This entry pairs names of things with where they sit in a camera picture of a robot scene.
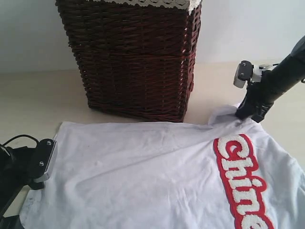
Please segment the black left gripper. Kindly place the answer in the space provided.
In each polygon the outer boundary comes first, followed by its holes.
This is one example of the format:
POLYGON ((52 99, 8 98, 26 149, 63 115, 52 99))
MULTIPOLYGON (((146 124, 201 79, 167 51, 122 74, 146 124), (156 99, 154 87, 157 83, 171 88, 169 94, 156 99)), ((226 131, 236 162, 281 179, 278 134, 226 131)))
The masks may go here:
POLYGON ((29 176, 31 159, 35 148, 0 148, 0 227, 2 229, 22 229, 19 215, 4 217, 11 203, 26 185, 33 190, 45 188, 44 182, 36 183, 29 176))

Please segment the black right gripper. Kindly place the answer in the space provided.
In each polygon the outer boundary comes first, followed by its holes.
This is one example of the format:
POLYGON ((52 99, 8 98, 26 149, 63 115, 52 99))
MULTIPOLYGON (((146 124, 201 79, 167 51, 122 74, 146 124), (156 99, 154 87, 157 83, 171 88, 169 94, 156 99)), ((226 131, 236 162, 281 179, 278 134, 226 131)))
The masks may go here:
POLYGON ((276 89, 271 81, 273 70, 263 71, 262 81, 259 83, 247 83, 246 95, 235 112, 239 119, 251 119, 257 123, 264 120, 265 115, 274 104, 276 89))

